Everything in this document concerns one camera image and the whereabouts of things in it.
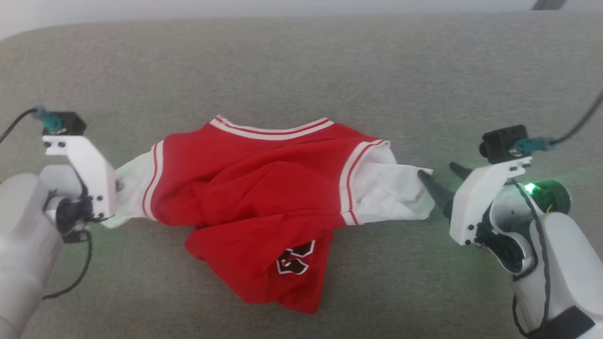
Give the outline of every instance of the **green light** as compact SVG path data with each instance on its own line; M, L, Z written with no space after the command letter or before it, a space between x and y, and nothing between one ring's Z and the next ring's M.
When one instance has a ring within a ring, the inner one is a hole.
M534 190L536 189L536 185L533 183L529 183L526 184L523 188L525 188L528 193L532 194L532 192L534 192Z

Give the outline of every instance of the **white fabric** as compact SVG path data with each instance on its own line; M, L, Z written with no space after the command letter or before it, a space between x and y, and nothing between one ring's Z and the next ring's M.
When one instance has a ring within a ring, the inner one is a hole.
M411 165L379 163L389 147L371 150L362 159L352 178L354 214L360 224L384 220L427 219L434 201L417 176L419 170L432 169Z
M142 199L153 179L153 154L141 154L115 171L119 183L117 192L117 213L101 224L109 229L123 225L132 218L144 218Z

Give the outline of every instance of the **jersey number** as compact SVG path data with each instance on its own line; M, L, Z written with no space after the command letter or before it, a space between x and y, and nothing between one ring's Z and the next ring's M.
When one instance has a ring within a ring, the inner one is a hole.
M276 268L278 269L279 274L304 274L310 265L304 263L300 258L305 258L314 252L315 242L316 240L312 240L307 244L292 249L286 249L276 260Z

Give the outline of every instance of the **red and white stripe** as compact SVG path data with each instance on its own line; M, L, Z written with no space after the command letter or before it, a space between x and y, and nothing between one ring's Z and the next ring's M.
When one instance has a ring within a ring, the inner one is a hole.
M142 197L142 212L144 212L147 219L157 221L157 218L153 214L153 209L151 208L151 199L153 198L153 192L157 188L157 184L163 173L163 141L160 141L153 146L151 152L153 154L154 172L153 178L149 182L145 194Z
M369 154L370 150L381 146L389 146L389 144L390 142L387 140L361 142L354 148L343 166L341 177L339 177L339 198L341 200L341 216L346 225L362 224L354 213L356 200L352 189L352 180L358 169L358 164Z
M265 128L235 125L228 119L218 115L216 118L211 120L209 124L225 132L245 138L260 140L288 140L320 131L328 126L331 126L334 124L334 122L327 118L322 118L296 128L290 128L287 130L270 130Z

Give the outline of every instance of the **cable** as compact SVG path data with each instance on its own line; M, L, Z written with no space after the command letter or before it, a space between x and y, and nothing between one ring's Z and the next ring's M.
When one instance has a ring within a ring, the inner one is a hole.
M48 295L44 296L44 298L42 298L42 300L55 299L64 294L67 294L67 293L71 292L71 290L76 288L77 285L80 284L82 279L84 279L86 272L88 272L88 266L90 266L90 261L92 261L92 234L88 230L83 230L82 232L86 234L86 242L88 242L88 256L86 258L86 263L84 264L84 268L82 269L80 276L75 280L75 282L73 284L71 284L71 286L65 288L62 291L48 294Z
M4 141L4 139L6 139L6 137L8 136L8 134L10 132L13 131L14 127L17 126L17 124L19 123L19 121L21 121L24 117L28 116L29 114L35 112L36 109L30 109L30 110L26 110L25 112L21 113L21 115L19 115L12 124L10 124L10 126L8 126L8 128L6 129L6 131L4 133L2 133L2 135L0 136L0 143L2 141Z
M599 96L597 97L597 99L595 99L595 101L593 102L593 104L590 106L589 110L586 111L586 114L584 114L584 116L582 117L582 119L580 119L580 121L578 121L578 123L576 124L576 126L574 126L564 136L560 137L559 139L556 139L556 140L552 141L551 145L558 145L558 144L560 144L562 142L566 142L569 138L571 138L576 133L578 133L584 127L584 125L586 125L586 123L588 122L588 120L590 118L592 118L592 116L597 112L597 110L601 106L601 103L603 103L603 91L601 91L601 93L599 93Z
M522 189L522 187L518 184L518 182L515 181L515 179L511 179L511 183L519 190L519 193L522 195L523 199L528 204L530 212L532 213L532 217L533 217L534 221L536 222L536 231L538 232L538 241L540 243L540 247L542 247L542 264L544 266L544 271L545 271L544 272L545 273L545 313L542 316L542 321L540 322L540 326L538 327L538 330L543 331L544 328L546 327L546 323L548 321L547 317L549 315L549 308L551 305L551 272L549 270L549 255L548 255L548 251L546 248L545 233L542 229L542 223L540 222L540 218L538 217L538 214L536 213L536 208L534 208L534 205L532 204L532 201L529 199L526 192ZM516 307L517 307L517 296L514 296L513 297L513 320L515 321L515 325L517 326L519 333L521 333L524 337L528 337L529 334L527 334L522 329L521 325L519 324L519 319L517 318Z

